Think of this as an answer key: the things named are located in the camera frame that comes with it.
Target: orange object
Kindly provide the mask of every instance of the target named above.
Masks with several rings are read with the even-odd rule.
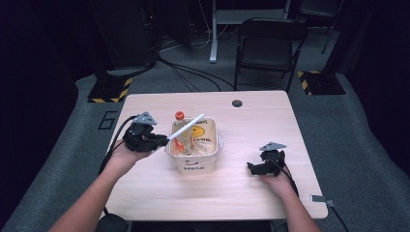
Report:
[[[184,112],[183,111],[178,111],[175,113],[175,118],[177,120],[183,120],[185,118]]]

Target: hand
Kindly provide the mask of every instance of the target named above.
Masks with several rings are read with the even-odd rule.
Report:
[[[112,153],[112,157],[106,164],[103,172],[112,172],[117,178],[124,176],[130,171],[137,161],[147,158],[152,154],[151,152],[130,151],[123,143],[123,140],[117,140],[114,147],[117,148]]]
[[[290,172],[287,166],[284,166],[283,170],[290,175]],[[275,177],[273,174],[260,175],[259,180],[268,184],[271,187],[272,191],[279,198],[282,198],[286,194],[289,194],[289,192],[295,193],[295,191],[293,190],[290,184],[289,178],[282,171],[280,171],[277,177]]]

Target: table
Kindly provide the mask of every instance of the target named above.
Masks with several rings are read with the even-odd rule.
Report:
[[[241,24],[252,17],[287,18],[291,0],[286,0],[283,9],[269,10],[217,10],[217,0],[212,2],[212,47],[209,61],[217,62],[218,31],[217,24]]]
[[[233,106],[235,100],[243,105]],[[130,116],[148,111],[158,123],[153,132],[169,135],[178,110],[188,117],[204,113],[217,122],[223,149],[216,171],[182,175],[160,148],[137,162],[116,184],[106,205],[110,213],[126,220],[147,221],[285,218],[280,200],[257,176],[250,175],[247,167],[247,162],[261,163],[259,148],[273,141],[287,145],[283,149],[285,161],[310,215],[324,218],[328,214],[325,204],[309,199],[311,194],[322,192],[285,92],[129,95],[116,130]]]

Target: table leg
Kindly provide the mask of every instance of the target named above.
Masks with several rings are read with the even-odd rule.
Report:
[[[289,14],[290,1],[291,0],[286,0],[286,3],[284,4],[283,14],[282,14],[283,19],[287,19],[287,15]]]
[[[212,1],[212,47],[211,47],[211,57],[209,62],[217,63],[217,53],[218,53],[218,37],[217,37],[217,6],[216,0]]]

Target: black wall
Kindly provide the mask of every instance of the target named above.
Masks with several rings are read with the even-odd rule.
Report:
[[[410,176],[410,20],[406,0],[379,0],[348,79],[372,132]]]

